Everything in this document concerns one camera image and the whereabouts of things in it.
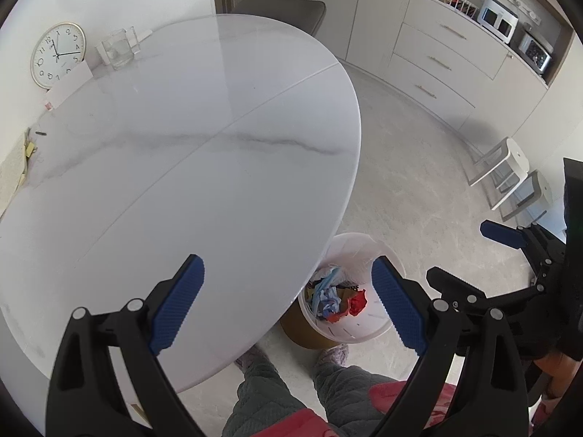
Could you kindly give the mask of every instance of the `clear glass cup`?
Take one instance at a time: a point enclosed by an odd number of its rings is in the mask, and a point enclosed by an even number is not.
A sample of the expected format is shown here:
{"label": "clear glass cup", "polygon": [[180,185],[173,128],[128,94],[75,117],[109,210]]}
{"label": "clear glass cup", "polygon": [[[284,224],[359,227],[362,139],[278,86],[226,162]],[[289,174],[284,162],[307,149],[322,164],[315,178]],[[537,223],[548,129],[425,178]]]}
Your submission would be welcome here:
{"label": "clear glass cup", "polygon": [[133,61],[134,55],[139,52],[138,38],[133,26],[130,29],[114,31],[102,43],[110,64],[115,70]]}

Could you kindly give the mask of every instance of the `clock face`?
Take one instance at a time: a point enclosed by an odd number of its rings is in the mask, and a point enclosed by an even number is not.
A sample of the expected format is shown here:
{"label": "clock face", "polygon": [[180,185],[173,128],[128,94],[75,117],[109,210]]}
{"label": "clock face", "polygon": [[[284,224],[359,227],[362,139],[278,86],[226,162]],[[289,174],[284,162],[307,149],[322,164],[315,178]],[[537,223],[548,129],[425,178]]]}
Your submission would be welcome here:
{"label": "clock face", "polygon": [[30,68],[34,81],[51,88],[85,57],[85,34],[73,23],[49,29],[34,48]]}

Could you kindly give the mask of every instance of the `silver bolt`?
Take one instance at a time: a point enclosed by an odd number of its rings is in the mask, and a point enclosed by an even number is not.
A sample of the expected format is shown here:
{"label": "silver bolt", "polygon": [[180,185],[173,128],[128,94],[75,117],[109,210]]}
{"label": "silver bolt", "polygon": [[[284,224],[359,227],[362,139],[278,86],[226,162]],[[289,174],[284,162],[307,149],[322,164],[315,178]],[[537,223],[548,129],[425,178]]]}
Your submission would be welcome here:
{"label": "silver bolt", "polygon": [[141,299],[132,299],[128,302],[127,308],[129,311],[136,312],[139,311],[144,305],[144,301]]}
{"label": "silver bolt", "polygon": [[79,320],[79,319],[82,319],[83,317],[85,317],[85,307],[77,307],[73,311],[73,318],[75,320]]}
{"label": "silver bolt", "polygon": [[492,309],[490,315],[494,320],[502,320],[502,317],[504,317],[504,314],[500,309]]}
{"label": "silver bolt", "polygon": [[436,311],[446,312],[450,308],[450,305],[443,299],[436,299],[433,301],[433,306]]}

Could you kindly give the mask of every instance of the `gold handle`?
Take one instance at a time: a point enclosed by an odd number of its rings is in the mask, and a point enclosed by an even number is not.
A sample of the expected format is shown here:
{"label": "gold handle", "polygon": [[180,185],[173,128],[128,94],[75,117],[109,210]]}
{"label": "gold handle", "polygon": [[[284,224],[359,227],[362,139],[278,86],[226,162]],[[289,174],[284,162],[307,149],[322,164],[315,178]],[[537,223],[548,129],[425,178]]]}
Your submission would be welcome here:
{"label": "gold handle", "polygon": [[427,56],[427,57],[430,58],[431,60],[437,62],[442,67],[445,67],[447,70],[451,70],[451,67],[450,66],[448,66],[447,64],[442,63],[442,61],[439,60],[438,58],[434,58],[433,56]]}
{"label": "gold handle", "polygon": [[445,25],[445,24],[442,24],[442,26],[443,26],[445,29],[447,29],[448,31],[451,31],[452,33],[454,33],[456,36],[459,36],[459,37],[460,37],[460,38],[462,38],[462,39],[467,39],[467,37],[466,37],[466,36],[464,36],[463,34],[460,34],[460,33],[458,33],[458,32],[457,32],[455,29],[453,29],[453,28],[450,28],[449,26],[447,26],[447,25]]}
{"label": "gold handle", "polygon": [[429,95],[430,97],[437,98],[437,97],[435,96],[435,94],[432,94],[432,93],[431,93],[429,90],[427,90],[427,89],[426,89],[424,86],[415,86],[415,87],[417,87],[417,88],[418,88],[418,89],[420,89],[420,90],[423,90],[423,91],[424,91],[424,92],[425,92],[427,95]]}

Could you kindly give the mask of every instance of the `yellow sticky note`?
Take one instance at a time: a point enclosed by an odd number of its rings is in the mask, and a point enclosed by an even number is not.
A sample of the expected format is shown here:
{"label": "yellow sticky note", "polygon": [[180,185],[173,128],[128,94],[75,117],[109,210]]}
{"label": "yellow sticky note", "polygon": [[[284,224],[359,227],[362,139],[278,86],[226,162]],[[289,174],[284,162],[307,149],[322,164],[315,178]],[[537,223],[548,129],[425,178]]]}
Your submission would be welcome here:
{"label": "yellow sticky note", "polygon": [[33,154],[33,150],[34,150],[34,142],[29,141],[28,144],[26,145],[26,157],[30,158],[30,155]]}

